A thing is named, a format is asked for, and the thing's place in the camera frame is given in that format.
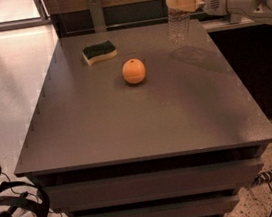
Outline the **clear plastic water bottle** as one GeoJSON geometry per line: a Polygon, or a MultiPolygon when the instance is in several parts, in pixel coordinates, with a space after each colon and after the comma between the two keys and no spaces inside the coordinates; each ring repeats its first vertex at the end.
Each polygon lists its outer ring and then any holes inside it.
{"type": "Polygon", "coordinates": [[[181,44],[189,32],[189,12],[183,12],[178,9],[167,7],[168,9],[168,36],[177,43],[181,44]]]}

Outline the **white side shelf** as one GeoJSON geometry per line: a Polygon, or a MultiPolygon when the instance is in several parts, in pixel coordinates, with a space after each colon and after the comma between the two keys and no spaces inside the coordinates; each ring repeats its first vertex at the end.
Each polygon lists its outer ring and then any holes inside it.
{"type": "Polygon", "coordinates": [[[260,24],[244,17],[244,18],[241,18],[241,21],[238,23],[229,23],[225,19],[216,19],[216,20],[202,21],[201,25],[203,26],[204,29],[206,29],[208,33],[210,33],[210,32],[217,32],[217,31],[259,26],[260,24]]]}

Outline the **orange fruit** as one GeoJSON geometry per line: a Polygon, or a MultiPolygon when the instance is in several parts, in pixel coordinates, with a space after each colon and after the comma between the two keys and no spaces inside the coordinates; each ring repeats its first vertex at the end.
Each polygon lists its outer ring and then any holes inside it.
{"type": "Polygon", "coordinates": [[[132,58],[122,67],[122,75],[129,84],[139,84],[146,78],[146,68],[141,60],[132,58]]]}

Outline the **green and yellow sponge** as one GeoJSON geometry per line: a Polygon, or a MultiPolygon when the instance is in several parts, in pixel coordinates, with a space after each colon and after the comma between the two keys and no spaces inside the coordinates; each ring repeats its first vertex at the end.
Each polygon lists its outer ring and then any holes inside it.
{"type": "Polygon", "coordinates": [[[86,64],[93,65],[97,62],[104,60],[110,60],[117,55],[117,49],[110,41],[105,41],[100,44],[89,45],[83,48],[82,56],[86,61],[86,64]]]}

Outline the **grey drawer cabinet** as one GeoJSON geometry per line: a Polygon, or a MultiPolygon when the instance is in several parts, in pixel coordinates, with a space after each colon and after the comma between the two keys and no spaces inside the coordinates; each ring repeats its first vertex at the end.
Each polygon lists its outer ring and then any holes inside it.
{"type": "Polygon", "coordinates": [[[66,37],[16,172],[67,217],[225,217],[261,170],[272,124],[197,21],[185,45],[164,25],[66,37]],[[110,41],[117,55],[86,64],[110,41]],[[144,63],[129,84],[122,67],[144,63]]]}

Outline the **right metal wall bracket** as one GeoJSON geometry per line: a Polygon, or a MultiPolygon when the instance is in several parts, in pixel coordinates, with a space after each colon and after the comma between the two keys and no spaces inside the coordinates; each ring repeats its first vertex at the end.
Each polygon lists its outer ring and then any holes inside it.
{"type": "Polygon", "coordinates": [[[228,20],[229,24],[238,24],[242,21],[242,16],[240,14],[230,13],[226,20],[228,20]]]}

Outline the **metal wall bracket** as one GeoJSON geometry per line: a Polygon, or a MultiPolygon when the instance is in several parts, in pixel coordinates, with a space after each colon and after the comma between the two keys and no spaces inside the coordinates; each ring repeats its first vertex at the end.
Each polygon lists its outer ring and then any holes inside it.
{"type": "Polygon", "coordinates": [[[88,3],[88,8],[91,15],[91,20],[93,22],[93,29],[96,33],[106,32],[106,21],[103,14],[103,7],[101,0],[86,0],[88,3]]]}
{"type": "Polygon", "coordinates": [[[226,20],[228,20],[229,24],[238,24],[242,21],[242,16],[240,14],[230,13],[226,20]]]}

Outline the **left metal wall bracket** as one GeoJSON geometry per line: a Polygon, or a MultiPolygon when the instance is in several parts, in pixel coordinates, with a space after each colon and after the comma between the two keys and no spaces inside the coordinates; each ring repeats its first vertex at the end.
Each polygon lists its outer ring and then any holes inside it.
{"type": "Polygon", "coordinates": [[[96,33],[106,32],[106,21],[103,14],[103,7],[101,0],[86,0],[88,3],[88,8],[91,15],[91,20],[93,22],[93,29],[96,33]]]}

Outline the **window frame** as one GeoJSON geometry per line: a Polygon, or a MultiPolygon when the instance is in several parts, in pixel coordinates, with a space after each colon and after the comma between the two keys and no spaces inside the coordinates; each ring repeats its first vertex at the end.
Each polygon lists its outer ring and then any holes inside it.
{"type": "Polygon", "coordinates": [[[0,32],[49,23],[43,0],[0,0],[0,32]]]}

